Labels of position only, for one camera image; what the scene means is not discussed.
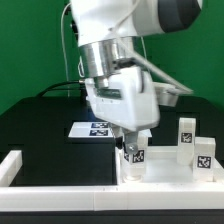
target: white cube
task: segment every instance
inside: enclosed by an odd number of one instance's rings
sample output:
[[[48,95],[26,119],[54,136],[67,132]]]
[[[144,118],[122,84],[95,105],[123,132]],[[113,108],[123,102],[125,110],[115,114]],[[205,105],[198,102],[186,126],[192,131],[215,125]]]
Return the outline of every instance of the white cube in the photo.
[[[195,138],[195,153],[193,176],[197,181],[213,181],[214,158],[215,158],[214,138]]]
[[[177,163],[181,165],[191,165],[193,162],[195,129],[195,118],[180,118]]]

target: white sticker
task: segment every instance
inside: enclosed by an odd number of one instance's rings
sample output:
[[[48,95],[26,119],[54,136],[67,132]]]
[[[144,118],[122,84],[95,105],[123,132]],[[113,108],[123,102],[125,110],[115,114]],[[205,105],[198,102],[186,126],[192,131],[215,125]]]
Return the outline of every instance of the white sticker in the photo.
[[[107,122],[74,122],[69,138],[112,138]]]

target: green wall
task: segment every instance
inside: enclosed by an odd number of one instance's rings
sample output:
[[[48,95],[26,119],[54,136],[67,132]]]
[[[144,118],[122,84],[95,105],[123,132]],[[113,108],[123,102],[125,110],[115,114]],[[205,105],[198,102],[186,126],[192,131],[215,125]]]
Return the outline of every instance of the green wall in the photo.
[[[0,6],[0,113],[65,80],[60,39],[64,0],[2,0]],[[224,109],[224,1],[206,0],[187,31],[145,38],[149,59]],[[66,17],[70,75],[77,79],[78,52]]]

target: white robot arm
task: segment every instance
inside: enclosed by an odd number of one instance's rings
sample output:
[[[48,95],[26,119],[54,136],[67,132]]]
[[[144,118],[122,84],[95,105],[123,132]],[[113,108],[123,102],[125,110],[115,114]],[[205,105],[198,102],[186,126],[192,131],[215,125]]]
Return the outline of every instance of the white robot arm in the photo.
[[[71,0],[91,107],[96,117],[123,128],[130,154],[137,152],[138,131],[157,126],[156,96],[164,92],[142,70],[147,62],[132,53],[135,38],[186,29],[201,7],[202,0]]]

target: black table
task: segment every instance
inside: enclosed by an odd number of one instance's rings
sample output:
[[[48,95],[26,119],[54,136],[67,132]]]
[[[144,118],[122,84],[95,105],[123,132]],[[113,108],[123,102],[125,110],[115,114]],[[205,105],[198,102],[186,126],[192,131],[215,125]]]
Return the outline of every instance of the black table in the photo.
[[[216,159],[222,163],[223,112],[198,97],[181,97],[175,108],[160,107],[160,110],[161,121],[151,130],[153,138],[149,145],[176,145],[179,118],[196,118],[196,136],[216,139]],[[6,111],[0,116],[0,162],[10,150],[19,149],[24,163],[12,186],[115,185],[115,140],[71,141],[67,137],[74,121],[95,120],[80,98],[25,98]],[[221,219],[224,219],[222,210],[0,214],[0,223],[23,224],[86,223],[89,220],[91,223],[205,224],[222,223]]]

